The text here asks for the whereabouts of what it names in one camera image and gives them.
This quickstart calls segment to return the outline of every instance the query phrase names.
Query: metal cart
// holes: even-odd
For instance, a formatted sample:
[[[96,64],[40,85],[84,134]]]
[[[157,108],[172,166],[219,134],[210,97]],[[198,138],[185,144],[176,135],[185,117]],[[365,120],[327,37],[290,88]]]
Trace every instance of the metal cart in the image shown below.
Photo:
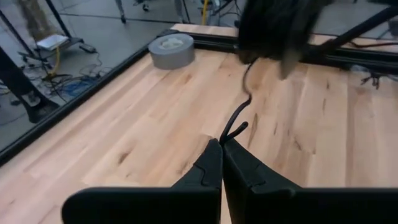
[[[92,46],[89,46],[85,44],[84,40],[78,37],[72,37],[72,35],[69,33],[69,30],[67,29],[66,25],[63,23],[60,14],[52,4],[51,0],[45,0],[45,2],[48,4],[51,12],[54,14],[54,17],[56,18],[57,22],[60,24],[60,27],[64,33],[65,36],[68,37],[68,41],[62,44],[59,48],[59,50],[67,49],[72,45],[80,43],[79,48],[84,50],[85,52],[88,53],[95,53],[95,48]],[[34,59],[34,60],[39,60],[43,61],[46,66],[51,68],[51,65],[49,65],[48,58],[53,56],[55,54],[55,51],[49,51],[49,50],[43,50],[43,49],[30,49],[30,47],[26,44],[26,42],[22,39],[22,37],[18,34],[14,26],[10,23],[10,21],[7,19],[7,17],[2,13],[0,10],[0,19],[5,23],[5,25],[8,27],[8,29],[12,32],[12,34],[16,37],[18,42],[22,45],[24,48],[25,52],[18,52],[18,54],[22,57],[22,61],[25,63],[28,63],[28,58]]]

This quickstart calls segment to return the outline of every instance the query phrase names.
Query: wood grain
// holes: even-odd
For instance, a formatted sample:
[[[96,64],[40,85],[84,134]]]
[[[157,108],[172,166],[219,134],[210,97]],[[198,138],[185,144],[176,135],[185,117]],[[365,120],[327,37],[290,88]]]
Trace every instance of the wood grain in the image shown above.
[[[77,190],[170,186],[184,175],[247,98],[246,66],[234,55],[196,55],[174,71],[144,57],[1,167],[0,223],[61,223],[62,203]],[[268,59],[251,70],[254,98],[235,123],[249,122],[237,137],[244,147],[303,187],[398,186],[398,84],[382,79],[375,90],[361,75],[315,65],[284,81],[278,72]],[[230,223],[225,195],[221,217]]]

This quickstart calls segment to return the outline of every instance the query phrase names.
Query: cable on floor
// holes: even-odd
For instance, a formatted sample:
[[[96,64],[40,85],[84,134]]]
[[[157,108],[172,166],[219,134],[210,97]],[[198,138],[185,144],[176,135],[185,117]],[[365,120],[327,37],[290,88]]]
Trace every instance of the cable on floor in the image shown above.
[[[97,63],[92,63],[92,64],[89,64],[89,65],[84,66],[84,67],[81,68],[80,71],[79,71],[79,74],[80,74],[80,75],[88,75],[88,76],[94,75],[94,76],[97,77],[98,75],[99,75],[99,76],[102,76],[101,73],[107,74],[108,72],[110,72],[110,71],[112,70],[112,68],[110,68],[110,67],[103,67],[103,68],[100,69],[99,71],[95,72],[96,68],[102,67],[102,65],[103,65],[103,63],[102,63],[102,61],[101,61],[101,59],[100,59],[101,54],[100,54],[99,52],[97,52],[96,54],[97,54],[96,60],[97,60],[98,64],[97,64]]]
[[[247,67],[246,71],[243,74],[243,80],[242,80],[242,91],[248,94],[249,98],[245,102],[243,102],[241,105],[238,106],[238,108],[235,110],[235,112],[232,114],[231,118],[228,120],[226,123],[226,126],[224,128],[223,133],[220,136],[220,145],[224,146],[226,142],[231,140],[232,138],[235,138],[237,135],[241,134],[248,126],[249,123],[247,121],[243,122],[235,131],[233,131],[231,134],[228,134],[229,131],[232,128],[232,125],[238,118],[239,114],[245,109],[247,106],[251,104],[252,101],[252,94],[248,88],[247,82],[248,82],[248,74],[251,69],[251,67],[254,65],[257,59],[254,59],[250,65]]]
[[[51,85],[54,87],[54,83],[53,83],[53,80],[52,80],[54,75],[51,75],[49,73],[49,71],[47,70],[47,68],[45,67],[43,57],[42,57],[42,55],[40,53],[40,49],[37,51],[37,54],[39,55],[39,59],[42,62],[42,68],[44,69],[44,72],[46,74],[46,77],[44,78],[44,80],[47,79],[51,83]],[[54,89],[54,91],[61,98],[61,100],[63,100],[66,103],[68,102],[64,97],[61,96],[61,94],[57,91],[57,89]]]

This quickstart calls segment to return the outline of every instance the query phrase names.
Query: roll of duct tape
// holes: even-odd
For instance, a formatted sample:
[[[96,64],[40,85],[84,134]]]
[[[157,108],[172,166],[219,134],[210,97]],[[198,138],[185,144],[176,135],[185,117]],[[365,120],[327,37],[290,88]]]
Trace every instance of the roll of duct tape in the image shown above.
[[[155,67],[173,70],[189,65],[195,59],[193,38],[187,34],[170,34],[155,39],[148,46]]]

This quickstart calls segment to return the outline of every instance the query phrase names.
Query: floor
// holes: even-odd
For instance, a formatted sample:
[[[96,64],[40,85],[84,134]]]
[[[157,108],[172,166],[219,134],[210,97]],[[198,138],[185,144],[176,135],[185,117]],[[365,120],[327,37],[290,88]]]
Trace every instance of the floor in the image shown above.
[[[33,41],[27,35],[23,17],[13,2],[13,0],[0,1],[0,9],[22,38],[29,45],[33,45]],[[97,49],[99,58],[103,62],[102,67],[111,68],[118,65],[153,39],[156,34],[178,22],[172,0],[150,1],[149,12],[144,12],[140,6],[133,6],[133,0],[123,0],[127,24],[121,23],[119,11],[112,0],[53,0],[52,2],[72,35],[83,38],[87,44]],[[48,19],[57,27],[56,20],[45,5],[45,1],[40,0],[40,3]],[[239,0],[239,5],[243,7],[244,0]],[[199,24],[201,15],[197,5],[188,0],[187,7],[191,22]],[[384,8],[383,5],[368,3],[365,0],[359,0],[357,4],[352,4],[352,0],[337,0],[325,9],[315,32],[341,34]],[[235,19],[236,16],[230,14],[222,18],[220,24],[232,26]],[[387,24],[377,27],[364,36],[376,38],[385,30],[387,30]],[[390,39],[392,37],[387,34],[383,38]],[[18,66],[24,64],[17,53],[23,50],[22,47],[2,22],[0,22],[0,46]],[[60,61],[58,73],[76,76],[79,75],[79,71],[83,67],[99,62],[97,55],[88,54],[78,47],[72,47],[62,52]],[[27,76],[37,76],[40,73],[42,72],[39,70],[26,72]],[[57,103],[64,104],[59,97],[52,99]],[[11,94],[0,96],[0,149],[15,141],[34,126],[28,121],[23,106],[12,106],[11,100]]]

